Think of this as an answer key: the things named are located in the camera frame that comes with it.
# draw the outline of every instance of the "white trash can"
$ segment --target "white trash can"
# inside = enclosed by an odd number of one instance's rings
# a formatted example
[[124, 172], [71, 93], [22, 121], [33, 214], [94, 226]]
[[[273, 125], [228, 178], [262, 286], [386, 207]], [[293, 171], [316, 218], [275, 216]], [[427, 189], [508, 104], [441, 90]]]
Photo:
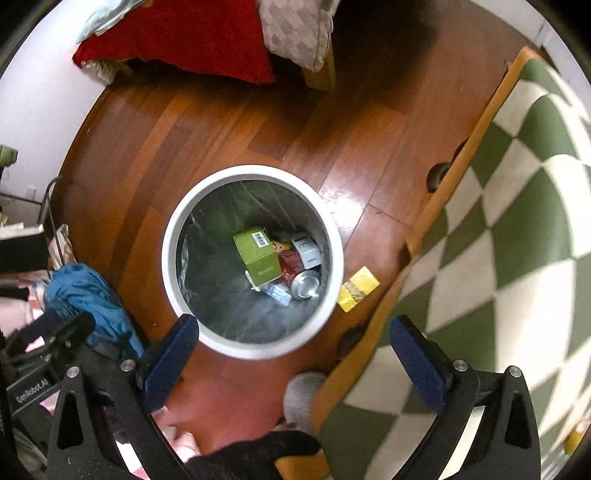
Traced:
[[[255, 225], [313, 238], [323, 258], [317, 297], [285, 307], [250, 290], [233, 236]], [[343, 283], [343, 245], [305, 182], [277, 168], [232, 167], [199, 182], [176, 207], [162, 274], [175, 313], [195, 315], [207, 346], [235, 358], [275, 358], [307, 343], [328, 320]]]

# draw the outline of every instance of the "plastic bag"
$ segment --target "plastic bag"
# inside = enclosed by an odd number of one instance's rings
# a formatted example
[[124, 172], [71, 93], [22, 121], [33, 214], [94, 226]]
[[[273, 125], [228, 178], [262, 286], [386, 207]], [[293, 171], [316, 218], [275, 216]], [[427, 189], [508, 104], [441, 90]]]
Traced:
[[[251, 290], [233, 236], [252, 226], [307, 232], [323, 258], [318, 297], [279, 304]], [[206, 195], [187, 218], [177, 246], [178, 284], [197, 319], [218, 335], [242, 343], [270, 343], [300, 328], [326, 290], [330, 251], [324, 227], [297, 193], [263, 180], [228, 183]]]

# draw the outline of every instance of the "green box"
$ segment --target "green box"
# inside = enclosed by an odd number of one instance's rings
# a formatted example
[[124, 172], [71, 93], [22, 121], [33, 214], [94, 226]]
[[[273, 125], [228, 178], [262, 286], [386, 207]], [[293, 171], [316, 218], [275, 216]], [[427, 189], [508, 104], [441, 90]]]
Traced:
[[234, 243], [255, 287], [281, 276], [277, 252], [261, 227], [254, 226], [237, 233]]

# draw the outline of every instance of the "blue gripper pad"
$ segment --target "blue gripper pad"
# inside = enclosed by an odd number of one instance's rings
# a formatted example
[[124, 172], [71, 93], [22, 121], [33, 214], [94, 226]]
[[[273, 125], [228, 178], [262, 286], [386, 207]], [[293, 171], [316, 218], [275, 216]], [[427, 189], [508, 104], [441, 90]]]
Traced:
[[135, 380], [147, 412], [164, 406], [198, 341], [197, 320], [183, 314], [164, 339], [150, 345], [139, 359]]
[[453, 382], [449, 358], [436, 343], [426, 340], [406, 315], [391, 320], [390, 344], [423, 405], [441, 414]]

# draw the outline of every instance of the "yellow package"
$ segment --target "yellow package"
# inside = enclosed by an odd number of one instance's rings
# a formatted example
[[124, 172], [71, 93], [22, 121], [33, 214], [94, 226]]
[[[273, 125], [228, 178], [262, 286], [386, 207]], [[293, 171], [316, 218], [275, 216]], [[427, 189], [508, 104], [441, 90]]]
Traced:
[[348, 312], [372, 293], [378, 285], [378, 279], [374, 277], [369, 269], [361, 267], [355, 275], [341, 286], [338, 304], [345, 312]]

